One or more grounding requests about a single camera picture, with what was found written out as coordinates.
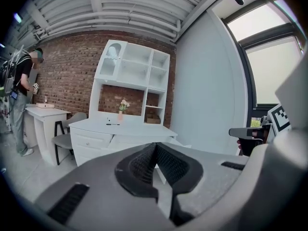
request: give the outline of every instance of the white hutch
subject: white hutch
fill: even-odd
[[[167,97],[170,55],[141,45],[109,40],[97,66],[90,99],[89,118],[70,124],[77,165],[86,161],[151,142],[171,142],[176,133],[163,126]],[[141,115],[98,111],[102,85],[144,91]],[[147,105],[148,93],[159,95],[158,106]],[[146,108],[156,109],[160,124],[146,124]]]

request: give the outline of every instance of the small wooden box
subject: small wooden box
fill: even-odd
[[[54,108],[52,103],[37,103],[38,108]]]
[[[145,122],[150,124],[160,124],[160,118],[155,114],[147,114]]]

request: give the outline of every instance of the window frame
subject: window frame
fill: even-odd
[[[260,118],[260,117],[266,116],[268,111],[272,109],[273,107],[275,107],[277,103],[270,103],[270,104],[258,104],[257,103],[257,91],[256,91],[254,74],[253,74],[246,50],[254,48],[256,46],[266,44],[266,43],[270,43],[270,42],[273,42],[279,39],[284,39],[284,38],[289,38],[289,37],[295,37],[295,39],[298,41],[297,36],[298,36],[299,29],[298,27],[295,26],[295,23],[290,21],[286,24],[272,27],[270,29],[264,30],[262,32],[251,35],[247,38],[244,38],[240,41],[237,41],[234,34],[230,30],[228,23],[268,3],[273,3],[273,1],[256,0],[248,4],[247,6],[241,8],[240,10],[236,11],[235,13],[228,16],[227,18],[225,19],[221,18],[222,22],[224,23],[226,29],[230,33],[235,43],[235,46],[237,48],[237,51],[239,53],[239,56],[241,58],[243,68],[244,68],[244,74],[245,74],[246,83],[247,83],[247,93],[248,93],[248,112],[247,112],[247,124],[246,124],[247,127],[250,127],[252,117]]]

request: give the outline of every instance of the white sneaker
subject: white sneaker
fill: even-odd
[[[26,152],[25,154],[23,154],[22,156],[28,156],[28,155],[32,154],[33,152],[34,152],[33,149],[32,149],[32,148],[29,148],[29,149],[27,150],[27,152]]]

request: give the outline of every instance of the floor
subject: floor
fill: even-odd
[[[59,166],[45,163],[38,147],[34,153],[21,157],[15,149],[13,134],[6,133],[7,127],[0,118],[0,168],[16,194],[31,202],[51,184],[77,167],[74,156],[67,156]]]

